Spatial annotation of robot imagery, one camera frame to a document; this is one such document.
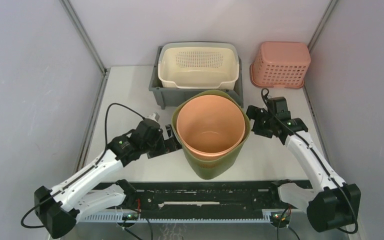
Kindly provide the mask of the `orange plastic bucket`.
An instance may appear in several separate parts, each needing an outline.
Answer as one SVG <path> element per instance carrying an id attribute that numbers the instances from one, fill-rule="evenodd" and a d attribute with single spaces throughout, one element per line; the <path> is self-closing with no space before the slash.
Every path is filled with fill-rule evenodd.
<path id="1" fill-rule="evenodd" d="M 186 149 L 212 161 L 237 147 L 246 133 L 240 108 L 230 99 L 209 94 L 193 98 L 179 111 L 177 134 Z"/>

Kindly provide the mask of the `green perforated waste bin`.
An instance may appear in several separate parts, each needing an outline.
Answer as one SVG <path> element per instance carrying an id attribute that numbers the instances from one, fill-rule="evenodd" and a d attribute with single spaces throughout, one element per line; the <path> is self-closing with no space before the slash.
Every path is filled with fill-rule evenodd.
<path id="1" fill-rule="evenodd" d="M 178 117 L 178 114 L 179 114 L 181 108 L 190 100 L 192 100 L 196 97 L 204 96 L 204 95 L 217 95 L 217 96 L 225 97 L 225 98 L 233 101 L 239 107 L 239 109 L 242 111 L 242 114 L 243 114 L 244 120 L 245 120 L 245 135 L 244 135 L 242 141 L 239 143 L 239 145 L 236 146 L 235 148 L 233 148 L 227 154 L 225 154 L 225 155 L 223 155 L 223 156 L 221 156 L 215 160 L 210 160 L 210 161 L 204 161 L 204 160 L 199 159 L 199 158 L 195 157 L 194 155 L 192 155 L 191 151 L 186 148 L 184 143 L 182 143 L 180 137 L 178 136 L 177 127 L 176 127 L 176 120 L 177 120 L 177 117 Z M 201 179 L 204 179 L 204 180 L 210 180 L 210 179 L 213 179 L 213 178 L 221 175 L 222 173 L 224 173 L 227 169 L 229 169 L 235 163 L 235 161 L 236 161 L 245 141 L 247 140 L 248 136 L 250 135 L 250 131 L 251 131 L 250 120 L 247 117 L 247 115 L 244 113 L 242 108 L 227 93 L 225 93 L 221 90 L 216 90 L 216 89 L 207 90 L 207 91 L 204 91 L 200 94 L 197 94 L 194 97 L 187 100 L 186 102 L 184 102 L 183 104 L 181 104 L 180 106 L 178 106 L 172 115 L 171 125 L 172 125 L 172 128 L 174 130 L 174 133 L 175 133 L 177 140 L 179 141 L 179 143 L 182 146 L 183 154 L 185 155 L 185 158 L 187 159 L 189 165 L 194 170 L 194 172 Z"/>

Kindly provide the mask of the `pink perforated plastic basket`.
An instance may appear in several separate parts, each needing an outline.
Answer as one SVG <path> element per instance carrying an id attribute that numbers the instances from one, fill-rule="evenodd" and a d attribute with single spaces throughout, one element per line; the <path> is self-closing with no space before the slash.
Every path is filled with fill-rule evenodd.
<path id="1" fill-rule="evenodd" d="M 302 42 L 263 42 L 250 66 L 251 83 L 258 88 L 299 89 L 311 63 Z"/>

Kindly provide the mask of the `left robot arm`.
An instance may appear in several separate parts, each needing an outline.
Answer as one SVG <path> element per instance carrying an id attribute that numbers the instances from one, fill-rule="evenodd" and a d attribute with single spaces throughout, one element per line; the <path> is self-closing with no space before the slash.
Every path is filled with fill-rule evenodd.
<path id="1" fill-rule="evenodd" d="M 181 149 L 172 126 L 168 124 L 165 129 L 168 138 L 163 137 L 163 129 L 156 120 L 145 118 L 135 129 L 114 137 L 94 161 L 67 180 L 52 188 L 38 188 L 34 192 L 34 212 L 50 236 L 61 238 L 81 220 L 104 209 L 133 207 L 137 191 L 125 179 L 105 189 L 92 189 L 142 155 L 151 159 Z"/>

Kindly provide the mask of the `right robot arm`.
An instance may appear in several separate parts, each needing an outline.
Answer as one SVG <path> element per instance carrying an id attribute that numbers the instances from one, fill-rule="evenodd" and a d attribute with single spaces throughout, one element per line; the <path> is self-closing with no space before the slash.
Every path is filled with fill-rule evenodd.
<path id="1" fill-rule="evenodd" d="M 255 135 L 276 137 L 297 159 L 306 174 L 311 188 L 298 186 L 289 179 L 271 183 L 269 203 L 275 208 L 289 204 L 306 213 L 312 228 L 321 233 L 354 225 L 358 227 L 358 211 L 361 190 L 348 184 L 330 166 L 316 147 L 308 127 L 300 118 L 292 118 L 284 97 L 263 97 L 265 108 L 248 106 L 246 115 L 253 120 L 251 128 Z"/>

